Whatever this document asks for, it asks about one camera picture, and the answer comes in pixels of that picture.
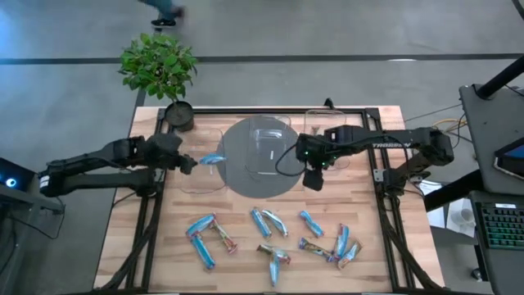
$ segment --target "keyboard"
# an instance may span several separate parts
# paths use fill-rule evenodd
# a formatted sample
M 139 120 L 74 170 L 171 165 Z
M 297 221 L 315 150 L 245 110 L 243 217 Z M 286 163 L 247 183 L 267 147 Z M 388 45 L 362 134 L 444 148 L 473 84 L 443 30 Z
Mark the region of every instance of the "keyboard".
M 524 208 L 497 208 L 493 203 L 477 203 L 486 233 L 487 246 L 524 250 Z

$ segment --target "table leg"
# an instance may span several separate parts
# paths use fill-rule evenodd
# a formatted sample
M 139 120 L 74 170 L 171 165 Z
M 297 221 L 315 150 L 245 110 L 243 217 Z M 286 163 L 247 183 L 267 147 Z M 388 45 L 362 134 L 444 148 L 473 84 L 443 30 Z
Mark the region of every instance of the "table leg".
M 475 170 L 472 173 L 455 180 L 451 184 L 447 184 L 441 189 L 426 195 L 424 197 L 426 211 L 429 212 L 435 210 L 449 202 L 459 200 L 461 197 L 466 197 L 472 190 L 484 190 L 480 170 Z

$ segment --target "concrete floor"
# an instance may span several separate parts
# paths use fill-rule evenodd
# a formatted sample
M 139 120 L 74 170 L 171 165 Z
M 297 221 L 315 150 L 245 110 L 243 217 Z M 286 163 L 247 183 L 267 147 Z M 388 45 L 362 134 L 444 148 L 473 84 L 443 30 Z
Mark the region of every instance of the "concrete floor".
M 522 18 L 509 0 L 203 0 L 181 1 L 189 17 L 173 34 L 201 57 L 514 53 L 524 49 Z M 127 0 L 3 0 L 3 58 L 118 57 L 157 12 Z M 187 99 L 195 106 L 400 105 L 404 118 L 459 103 L 458 88 L 482 83 L 510 60 L 352 61 L 201 64 Z M 31 170 L 92 151 L 129 132 L 137 93 L 121 85 L 118 65 L 0 66 L 0 157 Z M 524 85 L 519 78 L 514 84 Z M 147 106 L 165 105 L 146 98 Z M 459 118 L 460 108 L 407 123 Z M 467 135 L 466 129 L 461 134 Z M 476 169 L 462 141 L 455 162 L 432 169 L 453 181 Z M 62 199 L 61 236 L 38 234 L 16 293 L 88 291 L 93 285 L 114 190 Z M 469 279 L 471 241 L 434 230 L 446 286 L 488 293 Z

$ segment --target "wooden tabletop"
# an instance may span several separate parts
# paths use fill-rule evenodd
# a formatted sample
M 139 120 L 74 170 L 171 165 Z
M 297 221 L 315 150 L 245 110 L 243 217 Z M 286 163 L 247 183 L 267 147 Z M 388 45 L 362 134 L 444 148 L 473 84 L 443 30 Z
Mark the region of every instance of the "wooden tabletop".
M 383 129 L 403 129 L 404 121 L 399 107 L 377 107 L 380 110 Z M 139 107 L 136 111 L 130 136 L 153 134 L 157 107 Z M 196 115 L 196 130 L 215 134 L 223 133 L 240 120 L 250 115 Z M 291 127 L 304 132 L 304 116 L 289 115 Z M 347 115 L 348 125 L 362 125 L 357 115 Z M 328 120 L 320 122 L 334 126 Z M 210 139 L 210 151 L 216 149 L 216 138 Z M 401 150 L 390 150 L 390 163 L 397 167 L 404 162 Z M 377 203 L 370 176 L 368 154 L 362 152 L 348 157 L 350 165 L 345 169 L 324 173 L 324 186 L 320 192 L 304 188 L 299 183 L 290 191 L 271 198 L 248 198 L 222 188 L 212 193 L 195 194 L 199 175 L 182 179 L 181 174 L 170 171 L 166 175 L 164 201 L 160 214 L 160 225 L 156 240 L 155 258 L 151 271 L 150 292 L 219 292 L 219 293 L 328 293 L 328 292 L 386 292 L 391 290 L 387 270 L 382 232 L 378 220 Z M 220 187 L 220 179 L 200 184 L 204 191 Z M 118 189 L 115 200 L 130 193 Z M 131 197 L 119 203 L 112 211 L 95 287 L 102 286 L 118 270 L 129 254 L 138 217 L 140 199 Z M 290 265 L 282 265 L 278 286 L 271 287 L 269 279 L 269 258 L 257 252 L 259 244 L 265 243 L 250 209 L 254 206 L 276 213 L 289 229 L 289 236 L 283 238 L 274 230 L 270 244 L 285 249 L 291 256 Z M 298 217 L 307 210 L 325 231 L 322 238 L 313 238 L 304 221 Z M 409 250 L 421 267 L 438 284 L 443 285 L 442 273 L 431 236 L 426 210 L 422 198 L 415 193 L 401 197 L 400 211 L 404 222 Z M 204 215 L 215 212 L 218 222 L 238 244 L 237 252 L 227 254 L 218 236 L 203 233 L 203 240 L 215 259 L 216 267 L 207 272 L 185 232 L 190 224 Z M 337 225 L 350 227 L 351 236 L 364 246 L 355 261 L 340 271 L 335 264 L 327 263 L 320 256 L 299 250 L 300 237 L 306 237 L 326 249 L 332 249 Z M 399 277 L 403 271 L 400 256 L 395 255 Z M 140 278 L 139 260 L 137 276 Z

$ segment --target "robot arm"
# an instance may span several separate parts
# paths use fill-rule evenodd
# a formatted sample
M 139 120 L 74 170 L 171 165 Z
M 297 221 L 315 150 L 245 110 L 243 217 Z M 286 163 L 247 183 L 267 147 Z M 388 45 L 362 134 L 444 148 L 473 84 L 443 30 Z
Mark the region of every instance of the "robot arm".
M 433 128 L 370 131 L 359 126 L 342 125 L 326 129 L 324 135 L 300 134 L 295 148 L 296 158 L 306 164 L 303 184 L 314 190 L 322 189 L 322 170 L 334 165 L 337 158 L 367 148 L 415 148 L 419 151 L 401 167 L 383 171 L 384 181 L 394 184 L 388 193 L 397 195 L 403 193 L 401 188 L 411 176 L 432 165 L 447 165 L 454 159 L 449 137 Z
M 155 169 L 174 170 L 190 174 L 196 162 L 180 155 L 182 139 L 174 134 L 155 134 L 148 140 L 143 136 L 124 138 L 108 143 L 99 151 L 64 160 L 51 161 L 38 174 L 40 193 L 57 197 L 82 188 L 131 188 L 140 197 L 156 192 Z M 146 166 L 129 173 L 84 175 L 84 172 L 106 166 L 125 168 Z

